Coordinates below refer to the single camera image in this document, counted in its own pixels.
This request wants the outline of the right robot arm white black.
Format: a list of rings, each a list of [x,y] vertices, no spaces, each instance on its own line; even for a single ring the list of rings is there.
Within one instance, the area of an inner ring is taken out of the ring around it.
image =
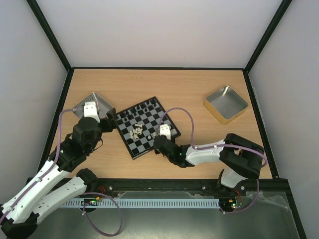
[[[161,135],[155,137],[154,149],[180,168],[224,163],[228,168],[222,170],[217,183],[217,189],[223,195],[230,194],[243,180],[259,179],[261,168],[267,164],[262,146],[234,133],[227,134],[224,140],[216,143],[194,146],[179,146]]]

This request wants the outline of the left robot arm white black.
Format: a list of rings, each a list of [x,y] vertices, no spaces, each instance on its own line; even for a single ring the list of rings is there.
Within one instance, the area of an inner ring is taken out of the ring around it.
[[[95,106],[85,106],[84,116],[64,141],[58,141],[38,173],[12,199],[0,208],[1,230],[8,239],[26,239],[52,212],[83,193],[95,192],[98,178],[89,169],[80,170],[66,184],[55,188],[92,154],[102,134],[112,132],[117,123],[116,110],[100,118]]]

